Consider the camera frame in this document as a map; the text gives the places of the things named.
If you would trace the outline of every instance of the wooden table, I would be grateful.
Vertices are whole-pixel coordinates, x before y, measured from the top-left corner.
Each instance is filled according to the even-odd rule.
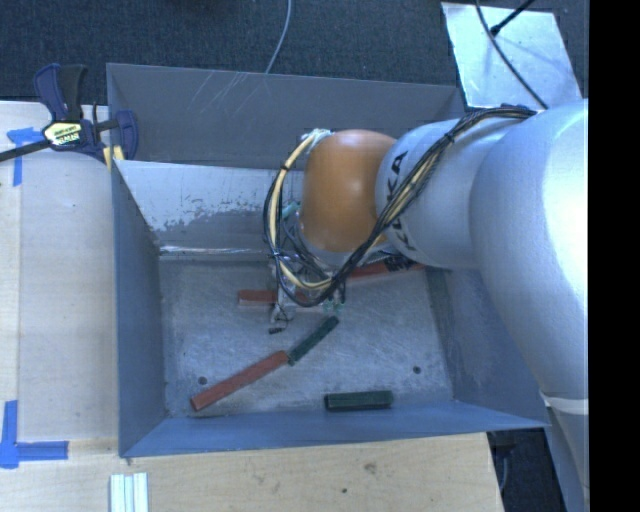
[[[46,120],[44,107],[38,115]],[[12,147],[5,131],[0,150]],[[21,187],[12,186],[12,175],[12,162],[0,164],[2,403],[18,397],[19,372],[30,371],[18,365]],[[63,384],[59,376],[40,378],[51,389]],[[55,411],[50,415],[55,421]],[[504,510],[487,438],[479,433],[133,460],[119,458],[113,437],[71,439],[66,461],[0,469],[0,511],[108,510],[110,475],[137,472],[148,473],[152,512]]]

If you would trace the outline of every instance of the black carpet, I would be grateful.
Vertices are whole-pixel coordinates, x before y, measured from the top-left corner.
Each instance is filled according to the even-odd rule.
[[[521,0],[484,0],[492,7]],[[107,62],[265,71],[286,0],[13,0],[0,16],[0,98],[35,100],[32,79],[51,63],[85,64],[82,103],[107,103]],[[589,95],[589,0],[539,0],[553,12],[578,84]],[[272,73],[458,85],[440,2],[293,0]],[[507,512],[562,512],[541,431],[512,433]],[[504,453],[498,454],[501,476]]]

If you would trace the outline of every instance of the black wire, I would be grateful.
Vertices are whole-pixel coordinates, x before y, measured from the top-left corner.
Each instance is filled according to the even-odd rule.
[[[293,250],[298,253],[298,255],[306,260],[306,262],[315,270],[316,275],[318,276],[324,276],[325,278],[327,277],[324,269],[322,267],[320,267],[320,265],[318,265],[318,263],[316,263],[316,258],[315,256],[309,252],[309,250],[305,247],[305,245],[303,243],[299,243],[299,237],[298,237],[298,224],[297,222],[293,223],[292,226],[294,232],[292,233],[289,230],[289,227],[287,226],[286,222],[284,222],[282,224],[282,229],[285,232],[285,237],[289,240],[289,242],[291,243],[291,245],[293,246]]]
[[[515,18],[520,16],[520,14],[535,1],[536,0],[527,0],[515,11],[509,14],[509,16],[503,19],[500,23],[496,23],[493,27],[491,27],[491,34],[494,37],[497,36],[504,27],[506,27],[509,23],[511,23]]]
[[[509,458],[502,458],[502,478],[500,479],[500,494],[504,497],[504,490],[509,479]]]
[[[304,256],[291,251],[280,251],[281,259],[289,260],[296,265],[299,265],[299,269],[296,272],[305,270],[309,275],[313,275],[319,279],[326,279],[327,275],[316,266],[312,261],[305,259]]]
[[[269,188],[267,197],[265,199],[263,209],[263,228],[265,230],[265,236],[269,244],[269,249],[271,251],[272,257],[275,259],[276,279],[279,285],[283,288],[287,296],[301,307],[317,306],[325,300],[333,298],[336,291],[341,297],[341,302],[344,303],[344,301],[346,300],[346,280],[348,276],[356,269],[362,258],[367,254],[369,249],[371,249],[375,241],[384,232],[384,230],[386,230],[400,215],[402,215],[406,211],[406,209],[413,203],[413,201],[415,201],[415,199],[420,195],[427,181],[431,177],[431,169],[434,168],[444,151],[449,146],[455,143],[456,137],[458,135],[490,117],[526,119],[535,114],[536,112],[534,110],[528,109],[526,107],[503,105],[494,108],[477,109],[462,117],[448,133],[443,135],[431,147],[429,147],[429,149],[427,149],[427,151],[422,155],[418,162],[416,162],[416,164],[413,166],[411,171],[405,176],[405,178],[396,188],[394,194],[388,200],[387,204],[378,216],[376,224],[367,240],[349,256],[347,261],[336,273],[334,273],[333,276],[328,276],[326,275],[326,273],[324,273],[324,271],[321,271],[324,275],[323,279],[330,279],[331,284],[329,284],[329,286],[325,288],[324,291],[319,292],[318,295],[315,295],[314,297],[310,297],[306,301],[300,300],[298,297],[296,297],[295,293],[289,289],[288,283],[285,280],[286,278],[282,274],[282,271],[280,269],[280,260],[284,255],[279,247],[274,246],[273,240],[271,240],[271,237],[268,235],[269,207],[275,190],[275,184],[277,181],[276,177],[276,179],[273,180],[273,183],[271,184],[271,187]],[[417,184],[412,183],[413,178],[416,176],[416,174],[420,172],[421,168],[428,162],[430,162],[429,167],[425,169],[422,175],[422,179]],[[399,200],[399,197],[407,190],[411,190],[411,194],[409,195],[409,198],[406,200],[406,202],[402,205],[402,207],[398,209],[396,202]],[[277,223],[275,236],[276,241],[279,240],[279,234],[280,223]]]
[[[522,75],[518,73],[518,70],[513,66],[513,64],[511,64],[511,61],[507,58],[507,56],[502,51],[502,48],[500,48],[500,46],[496,42],[496,39],[495,37],[493,37],[493,34],[491,33],[491,29],[487,24],[487,20],[485,19],[484,14],[482,14],[482,9],[480,8],[480,1],[475,0],[475,4],[476,4],[476,11],[478,12],[478,18],[480,18],[480,23],[482,23],[482,27],[484,28],[484,31],[487,33],[487,37],[491,41],[491,44],[493,44],[493,47],[498,52],[498,55],[500,55],[504,63],[513,73],[513,76],[515,76],[518,79],[518,81],[522,84],[522,86],[529,92],[529,94],[531,94],[533,99],[536,100],[542,108],[544,108],[545,110],[548,109],[549,106],[542,100],[542,98],[540,98],[540,96],[536,94],[536,92],[531,88],[531,86],[522,77]]]

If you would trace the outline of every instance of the clamp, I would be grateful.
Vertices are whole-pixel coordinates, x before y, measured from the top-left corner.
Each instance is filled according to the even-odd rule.
[[[0,162],[51,148],[54,151],[74,151],[110,164],[110,148],[100,139],[100,133],[118,128],[119,153],[132,159],[138,149],[138,125],[131,110],[119,110],[113,119],[97,120],[96,105],[93,122],[84,119],[79,103],[79,89],[87,72],[81,64],[61,66],[49,64],[34,77],[38,100],[51,114],[51,123],[42,129],[43,140],[0,153]]]

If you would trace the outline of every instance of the bin floor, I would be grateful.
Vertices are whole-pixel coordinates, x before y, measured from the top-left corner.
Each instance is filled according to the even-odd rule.
[[[189,398],[311,334],[321,311],[299,312],[269,334],[269,311],[238,306],[240,289],[264,289],[265,263],[160,263],[165,399],[172,417],[324,407],[326,393],[391,390],[396,403],[451,400],[424,271],[350,284],[340,324],[298,364],[199,413]]]

